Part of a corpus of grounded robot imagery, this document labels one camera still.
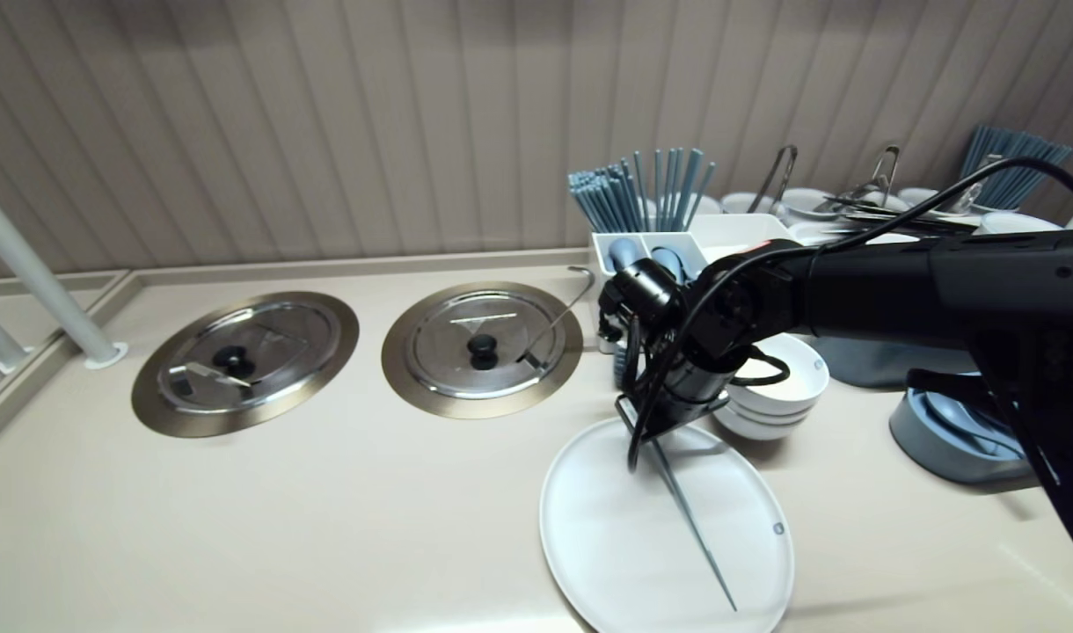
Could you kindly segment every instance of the stack of white bowls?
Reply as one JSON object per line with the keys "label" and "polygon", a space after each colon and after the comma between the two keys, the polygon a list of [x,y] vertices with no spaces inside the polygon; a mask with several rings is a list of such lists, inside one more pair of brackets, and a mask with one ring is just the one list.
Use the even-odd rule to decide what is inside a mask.
{"label": "stack of white bowls", "polygon": [[[729,404],[714,413],[724,428],[749,440],[778,440],[790,436],[807,419],[818,397],[829,385],[829,368],[813,348],[791,335],[775,335],[756,348],[787,364],[790,378],[774,385],[729,385]],[[737,378],[765,378],[777,368],[748,360]]]}

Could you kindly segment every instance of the beige wall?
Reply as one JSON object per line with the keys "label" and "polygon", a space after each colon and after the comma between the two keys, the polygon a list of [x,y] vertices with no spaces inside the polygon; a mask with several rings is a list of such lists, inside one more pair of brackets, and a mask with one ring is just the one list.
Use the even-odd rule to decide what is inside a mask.
{"label": "beige wall", "polygon": [[1073,145],[1073,0],[0,0],[0,203],[61,271],[575,246],[565,173],[636,148],[939,185],[983,121]]}

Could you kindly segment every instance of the metal ladle handle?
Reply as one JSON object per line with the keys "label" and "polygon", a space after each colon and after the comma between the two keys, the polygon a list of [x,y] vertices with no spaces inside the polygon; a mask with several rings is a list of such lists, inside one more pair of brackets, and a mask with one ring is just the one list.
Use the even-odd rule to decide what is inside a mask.
{"label": "metal ladle handle", "polygon": [[556,316],[556,319],[553,319],[553,321],[549,322],[548,325],[545,325],[544,329],[541,329],[540,334],[536,335],[536,337],[533,338],[533,340],[529,341],[528,348],[525,348],[525,351],[520,353],[520,356],[517,356],[516,363],[520,363],[521,360],[528,360],[529,365],[533,366],[533,369],[541,369],[542,364],[538,362],[536,357],[533,357],[532,355],[532,349],[536,344],[536,341],[540,341],[540,339],[543,338],[545,335],[547,335],[549,332],[553,332],[553,328],[556,327],[556,324],[559,324],[561,319],[568,315],[569,312],[572,312],[572,306],[577,304],[580,299],[584,299],[585,294],[587,294],[592,289],[592,285],[596,284],[596,274],[590,271],[589,268],[584,268],[582,265],[570,265],[569,270],[583,273],[585,276],[588,277],[588,284],[584,285],[583,292],[576,295],[576,299],[572,299],[572,304],[569,304],[568,308],[563,309],[563,312],[560,312]]}
{"label": "metal ladle handle", "polygon": [[[892,154],[892,168],[887,173],[887,176],[881,175],[881,165],[885,164],[885,157]],[[885,190],[885,197],[881,200],[881,207],[887,205],[887,197],[892,192],[892,181],[895,180],[895,165],[900,161],[900,148],[897,145],[887,145],[885,149],[881,152],[881,156],[877,157],[877,167],[873,167],[873,177],[870,178],[869,183],[876,185],[878,188],[883,188]]]}

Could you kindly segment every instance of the pole base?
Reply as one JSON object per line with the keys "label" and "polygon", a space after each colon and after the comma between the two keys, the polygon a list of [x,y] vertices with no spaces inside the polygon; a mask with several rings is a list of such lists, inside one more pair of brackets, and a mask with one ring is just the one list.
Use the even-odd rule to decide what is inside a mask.
{"label": "pole base", "polygon": [[128,352],[130,352],[130,345],[124,342],[115,342],[112,344],[114,344],[115,349],[118,350],[118,353],[116,353],[115,356],[112,356],[107,360],[94,360],[93,358],[87,358],[86,360],[83,362],[84,368],[89,368],[89,369],[109,368],[111,365],[118,363],[119,360],[122,359],[122,357],[126,356]]}

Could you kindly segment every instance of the chopsticks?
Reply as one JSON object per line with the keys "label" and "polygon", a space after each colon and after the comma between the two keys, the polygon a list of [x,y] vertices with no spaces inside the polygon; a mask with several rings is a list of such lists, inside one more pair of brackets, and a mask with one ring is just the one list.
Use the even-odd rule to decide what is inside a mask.
{"label": "chopsticks", "polygon": [[[1012,129],[988,128],[980,124],[971,137],[970,148],[962,164],[962,176],[969,176],[983,164],[983,158],[997,154],[1002,159],[1034,157],[1060,164],[1068,160],[1072,148],[1053,144],[1035,134],[1016,132]],[[975,203],[990,208],[1018,208],[1032,189],[1044,180],[1043,173],[1031,168],[1006,168],[987,178]]]}
{"label": "chopsticks", "polygon": [[569,193],[596,233],[688,232],[717,163],[709,162],[700,188],[694,191],[705,152],[690,149],[682,172],[685,154],[684,148],[671,148],[662,167],[661,149],[653,151],[653,221],[646,209],[646,201],[650,198],[642,173],[642,152],[633,153],[633,173],[626,158],[603,168],[570,173]]}

